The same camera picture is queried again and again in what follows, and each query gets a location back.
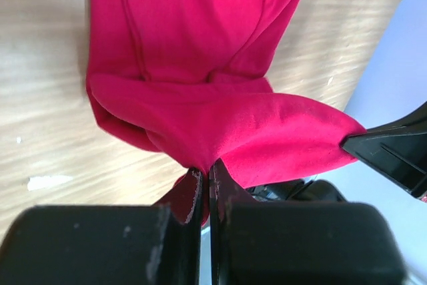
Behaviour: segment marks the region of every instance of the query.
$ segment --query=pink fabric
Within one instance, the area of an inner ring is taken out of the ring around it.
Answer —
[[[364,128],[264,78],[299,0],[91,0],[87,92],[100,127],[247,188],[355,159]]]

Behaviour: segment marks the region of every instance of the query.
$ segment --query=black object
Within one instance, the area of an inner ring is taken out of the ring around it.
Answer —
[[[398,121],[348,137],[342,148],[415,198],[427,194],[427,103]]]
[[[402,284],[381,215],[332,191],[313,183],[292,196],[303,202],[257,202],[219,160],[209,191],[192,169],[152,207],[36,207],[6,236],[0,284],[198,284],[203,199],[214,285]]]

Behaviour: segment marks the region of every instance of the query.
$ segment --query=red garment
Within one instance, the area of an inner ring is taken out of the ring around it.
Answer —
[[[104,130],[242,187],[332,170],[364,128],[264,78],[299,0],[91,0],[87,92]]]

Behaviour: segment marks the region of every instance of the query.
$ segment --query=white spot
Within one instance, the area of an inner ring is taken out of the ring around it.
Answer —
[[[51,188],[61,184],[65,184],[73,180],[70,176],[55,175],[55,176],[34,176],[30,177],[27,188],[29,191],[41,190],[43,188]]]
[[[131,226],[126,226],[123,230],[123,238],[127,238],[127,235],[131,232],[132,228]]]

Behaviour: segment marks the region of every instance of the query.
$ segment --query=wooden surface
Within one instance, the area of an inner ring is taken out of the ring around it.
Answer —
[[[302,0],[268,76],[344,108],[400,0]],[[97,128],[87,0],[0,0],[0,239],[35,204],[150,204],[185,170]],[[31,176],[73,181],[29,192]]]

